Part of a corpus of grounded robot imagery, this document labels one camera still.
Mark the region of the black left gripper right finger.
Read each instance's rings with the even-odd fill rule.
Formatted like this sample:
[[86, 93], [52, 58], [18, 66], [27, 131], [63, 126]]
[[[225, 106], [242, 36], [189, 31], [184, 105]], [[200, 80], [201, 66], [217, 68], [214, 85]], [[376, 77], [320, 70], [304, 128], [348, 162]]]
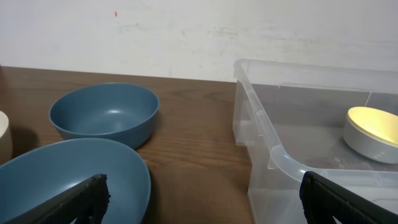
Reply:
[[308, 224], [397, 223], [397, 214], [312, 171], [304, 174], [299, 197]]

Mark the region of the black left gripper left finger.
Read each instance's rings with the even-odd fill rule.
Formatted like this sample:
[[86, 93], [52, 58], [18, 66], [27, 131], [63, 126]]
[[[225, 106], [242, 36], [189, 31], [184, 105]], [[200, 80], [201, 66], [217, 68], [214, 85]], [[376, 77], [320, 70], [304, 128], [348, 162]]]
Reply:
[[101, 224], [111, 197], [106, 181], [93, 175], [5, 224]]

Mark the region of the yellow small bowl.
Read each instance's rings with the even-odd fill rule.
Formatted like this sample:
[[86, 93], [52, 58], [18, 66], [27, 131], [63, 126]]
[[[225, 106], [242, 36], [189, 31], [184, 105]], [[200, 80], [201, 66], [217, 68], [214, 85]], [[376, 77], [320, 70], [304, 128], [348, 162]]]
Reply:
[[348, 110], [346, 119], [367, 136], [397, 147], [397, 115], [376, 108], [356, 106]]

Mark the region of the pale grey small bowl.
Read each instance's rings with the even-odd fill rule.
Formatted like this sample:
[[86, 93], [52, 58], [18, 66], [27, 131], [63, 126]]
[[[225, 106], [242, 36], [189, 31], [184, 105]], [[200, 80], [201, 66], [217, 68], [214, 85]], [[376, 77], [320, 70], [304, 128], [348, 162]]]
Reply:
[[397, 163], [397, 146], [359, 128], [346, 116], [343, 139], [347, 145], [368, 159], [385, 164]]

